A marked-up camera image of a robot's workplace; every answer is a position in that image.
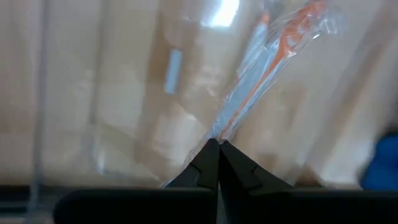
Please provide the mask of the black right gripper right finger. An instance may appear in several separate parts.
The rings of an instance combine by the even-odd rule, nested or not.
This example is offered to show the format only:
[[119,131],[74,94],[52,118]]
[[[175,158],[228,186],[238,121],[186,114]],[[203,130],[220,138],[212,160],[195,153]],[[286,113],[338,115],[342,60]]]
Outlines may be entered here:
[[220,188],[229,224],[398,224],[398,192],[296,188],[228,141]]

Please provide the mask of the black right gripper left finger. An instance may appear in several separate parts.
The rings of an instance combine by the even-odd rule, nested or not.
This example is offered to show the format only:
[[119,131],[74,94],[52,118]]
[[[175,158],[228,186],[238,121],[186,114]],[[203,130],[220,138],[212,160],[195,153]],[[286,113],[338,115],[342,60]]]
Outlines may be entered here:
[[60,199],[55,224],[216,224],[220,145],[209,139],[162,189],[84,189]]

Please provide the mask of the large clear plastic bin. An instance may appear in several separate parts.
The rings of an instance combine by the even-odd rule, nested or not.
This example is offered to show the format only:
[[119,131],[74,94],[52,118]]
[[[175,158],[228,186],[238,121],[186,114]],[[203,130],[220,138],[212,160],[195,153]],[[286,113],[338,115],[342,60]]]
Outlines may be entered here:
[[[398,0],[333,0],[341,19],[281,71],[229,141],[290,184],[358,187],[398,121]],[[193,29],[193,64],[229,75],[254,4],[226,32]],[[161,0],[0,0],[0,184],[160,187],[205,133],[165,92]]]

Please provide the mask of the blue cloth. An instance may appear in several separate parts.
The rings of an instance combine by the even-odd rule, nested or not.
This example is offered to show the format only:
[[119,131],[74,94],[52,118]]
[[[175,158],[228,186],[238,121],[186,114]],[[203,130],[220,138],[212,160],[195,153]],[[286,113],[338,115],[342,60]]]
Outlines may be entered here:
[[360,186],[365,190],[398,190],[398,133],[378,140]]

